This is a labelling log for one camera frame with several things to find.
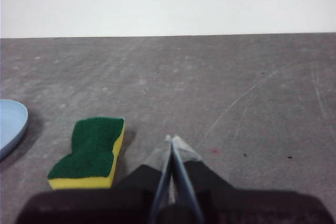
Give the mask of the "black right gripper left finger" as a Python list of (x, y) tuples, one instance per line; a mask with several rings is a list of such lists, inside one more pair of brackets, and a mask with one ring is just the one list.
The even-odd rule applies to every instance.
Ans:
[(171, 172), (171, 140), (172, 137), (167, 135), (138, 168), (115, 185), (115, 189), (146, 190), (154, 196), (160, 194), (160, 205), (167, 204)]

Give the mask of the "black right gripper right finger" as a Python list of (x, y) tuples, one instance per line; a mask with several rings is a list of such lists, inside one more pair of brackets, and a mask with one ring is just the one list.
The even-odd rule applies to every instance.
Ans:
[(178, 204), (190, 210), (198, 223), (217, 223), (218, 212), (212, 193), (234, 187), (211, 170), (181, 137), (172, 137), (171, 144)]

